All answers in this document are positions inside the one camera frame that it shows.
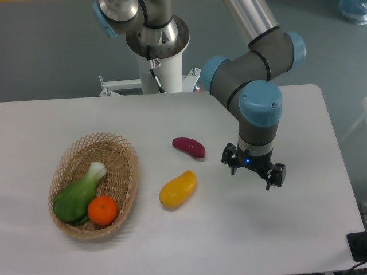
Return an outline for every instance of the tangerine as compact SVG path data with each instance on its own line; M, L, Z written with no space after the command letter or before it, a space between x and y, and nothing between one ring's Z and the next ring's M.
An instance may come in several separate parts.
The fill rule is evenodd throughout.
M109 196L96 197L88 205L88 216L92 222L98 225L110 225L116 218L117 213L117 204Z

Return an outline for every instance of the wicker basket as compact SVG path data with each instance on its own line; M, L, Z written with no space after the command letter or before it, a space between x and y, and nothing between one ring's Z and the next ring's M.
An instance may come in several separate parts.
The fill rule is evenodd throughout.
M96 195L114 199L118 216L109 226L100 226L92 221L81 226L66 224L54 214L53 199L64 187L83 177L94 161L102 162L107 169ZM53 222L71 237L89 239L105 236L119 228L126 219L135 198L138 180L138 157L126 139L110 133L88 135L72 144L57 167L49 192L49 211Z

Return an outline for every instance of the fake vegetable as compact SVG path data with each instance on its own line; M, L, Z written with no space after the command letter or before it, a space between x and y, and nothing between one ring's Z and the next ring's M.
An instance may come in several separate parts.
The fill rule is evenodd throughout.
M193 171L186 171L163 186L159 199L166 207L177 207L191 196L196 187Z
M177 137L172 141L173 147L182 150L194 158L201 159L205 157L205 147L194 139L188 137Z
M77 182L66 186L53 200L53 212L63 222L80 225L88 220L88 205L97 192L99 180L106 169L100 162L92 162L88 172Z
M88 216L98 225L110 225L116 218L118 207L116 202L108 196L99 196L88 206Z

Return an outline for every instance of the yellow mango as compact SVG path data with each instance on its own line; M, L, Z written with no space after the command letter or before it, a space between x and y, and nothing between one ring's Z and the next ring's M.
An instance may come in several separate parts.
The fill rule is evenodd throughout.
M196 176L193 171L188 170L164 185L159 199L166 207L177 207L191 196L195 187Z

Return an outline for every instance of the gray floor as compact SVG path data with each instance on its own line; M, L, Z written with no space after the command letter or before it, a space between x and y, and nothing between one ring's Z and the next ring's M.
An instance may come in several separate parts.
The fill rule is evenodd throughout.
M91 97L100 92L99 74L105 81L139 78L124 37L104 35L92 2L0 3L0 101ZM190 29L184 73L211 56L236 58L248 50L221 0L173 2ZM342 18L338 2L271 0L268 5L281 27L301 34L307 45L305 63L274 83L319 86L340 139L367 96L367 26ZM367 130L341 147L357 201L367 201L366 149Z

